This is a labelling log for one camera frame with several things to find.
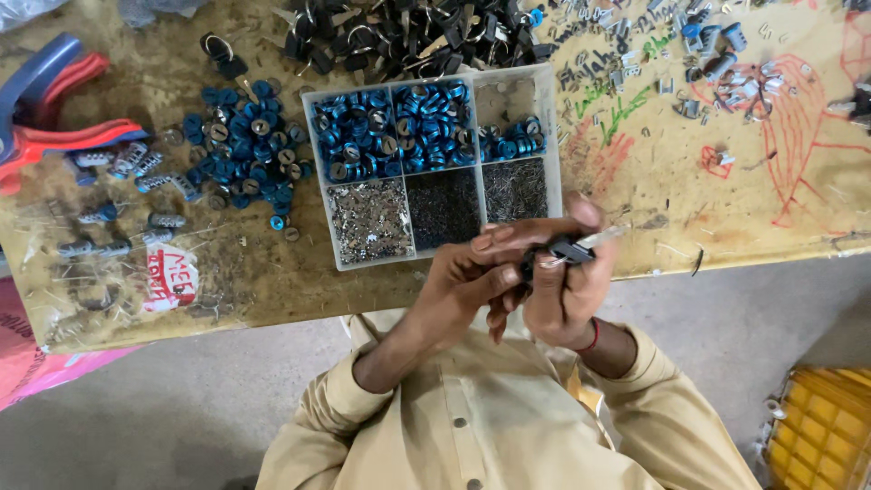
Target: hand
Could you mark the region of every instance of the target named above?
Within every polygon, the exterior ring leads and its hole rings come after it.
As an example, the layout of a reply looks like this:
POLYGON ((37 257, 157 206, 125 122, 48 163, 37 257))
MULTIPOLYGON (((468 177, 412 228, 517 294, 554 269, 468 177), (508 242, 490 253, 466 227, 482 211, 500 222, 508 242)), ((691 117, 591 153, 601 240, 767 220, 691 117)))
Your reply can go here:
MULTIPOLYGON (((604 229, 604 215, 578 192, 565 196, 569 217, 523 220, 490 228, 472 240, 477 253, 521 253, 543 245, 557 235, 592 235, 604 229)), ((526 327, 551 346, 582 350, 595 338, 591 318, 602 304, 611 285, 618 244, 611 240, 595 247, 596 260, 574 267, 566 263, 549 265, 556 257, 539 252, 533 266, 532 292, 526 299, 523 320, 526 327)), ((506 318, 529 292, 513 289, 490 302, 487 323, 495 341, 502 338, 506 318)))
POLYGON ((441 246, 421 294, 395 330, 425 351, 456 344, 482 306, 520 284, 522 256, 510 249, 475 251, 468 243, 441 246))
POLYGON ((354 380, 370 393, 393 390, 427 358, 459 342, 490 299, 520 284, 522 258, 517 250, 478 252, 468 243, 440 247, 417 301, 374 350, 357 359, 354 380))

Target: concrete floor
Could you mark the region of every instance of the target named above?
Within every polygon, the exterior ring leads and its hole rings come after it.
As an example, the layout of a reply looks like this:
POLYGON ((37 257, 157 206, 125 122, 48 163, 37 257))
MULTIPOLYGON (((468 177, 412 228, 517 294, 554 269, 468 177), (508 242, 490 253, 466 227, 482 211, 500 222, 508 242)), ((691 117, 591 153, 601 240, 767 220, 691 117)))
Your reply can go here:
MULTIPOLYGON (((869 271, 871 255, 615 283, 600 316, 645 328, 745 449, 802 356, 868 362, 869 271)), ((0 488, 218 490, 258 472, 349 345, 328 319, 145 347, 0 412, 0 488)))

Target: pliers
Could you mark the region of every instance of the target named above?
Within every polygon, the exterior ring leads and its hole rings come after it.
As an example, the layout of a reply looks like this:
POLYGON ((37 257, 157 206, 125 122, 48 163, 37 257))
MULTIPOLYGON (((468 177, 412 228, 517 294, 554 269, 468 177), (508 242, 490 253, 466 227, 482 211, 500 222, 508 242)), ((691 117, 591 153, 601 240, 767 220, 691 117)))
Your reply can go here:
POLYGON ((129 119, 114 119, 86 129, 55 132, 64 92, 105 71, 109 59, 93 52, 73 59, 82 43, 62 32, 28 59, 0 87, 0 194, 21 188, 19 169, 47 153, 109 146, 148 136, 129 119))

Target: finger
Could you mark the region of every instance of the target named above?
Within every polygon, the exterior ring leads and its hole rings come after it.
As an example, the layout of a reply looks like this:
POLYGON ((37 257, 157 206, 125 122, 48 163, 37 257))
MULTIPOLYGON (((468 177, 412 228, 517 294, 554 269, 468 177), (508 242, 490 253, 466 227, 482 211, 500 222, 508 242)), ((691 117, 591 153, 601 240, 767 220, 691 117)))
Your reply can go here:
POLYGON ((515 288, 512 288, 510 291, 502 295, 503 307, 509 313, 512 311, 516 311, 517 307, 523 302, 526 297, 526 293, 529 292, 529 288, 527 288, 524 284, 521 284, 515 288))
POLYGON ((526 300, 523 318, 534 327, 563 324, 565 262, 547 252, 536 253, 532 266, 532 294, 526 300))
POLYGON ((475 281, 457 286, 456 293, 460 301, 481 306, 521 281, 520 268, 515 263, 506 263, 488 270, 475 281))
POLYGON ((481 233, 482 234, 487 233, 491 229, 496 229, 496 228, 499 228, 500 226, 502 226, 502 225, 500 225, 499 223, 485 223, 483 226, 481 226, 481 233))
POLYGON ((589 284, 607 286, 611 282, 619 248, 619 239, 609 240, 594 247, 593 253, 596 254, 596 260, 569 268, 565 280, 566 288, 569 291, 580 291, 589 284))
POLYGON ((568 215, 587 228, 587 235, 602 231, 604 211, 593 204, 587 196, 578 191, 570 191, 566 193, 563 201, 568 215))
POLYGON ((499 344, 502 341, 505 328, 508 326, 508 311, 505 311, 504 307, 499 306, 502 304, 501 297, 493 298, 490 304, 490 312, 487 314, 487 326, 490 327, 490 339, 494 344, 499 344))
POLYGON ((572 218, 521 220, 476 237, 472 247, 478 252, 518 249, 549 242, 557 235, 583 235, 587 228, 572 218))

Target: metal key blade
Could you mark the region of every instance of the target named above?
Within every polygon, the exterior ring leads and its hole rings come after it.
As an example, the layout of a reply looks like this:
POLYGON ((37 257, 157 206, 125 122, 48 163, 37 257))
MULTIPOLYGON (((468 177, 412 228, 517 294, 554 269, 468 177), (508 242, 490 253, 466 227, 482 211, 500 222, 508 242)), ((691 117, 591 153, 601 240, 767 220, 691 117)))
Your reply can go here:
POLYGON ((594 248, 609 240, 613 240, 618 236, 625 235, 627 231, 629 231, 629 225, 617 225, 613 227, 608 227, 601 233, 585 236, 584 238, 578 240, 575 243, 584 248, 594 248))

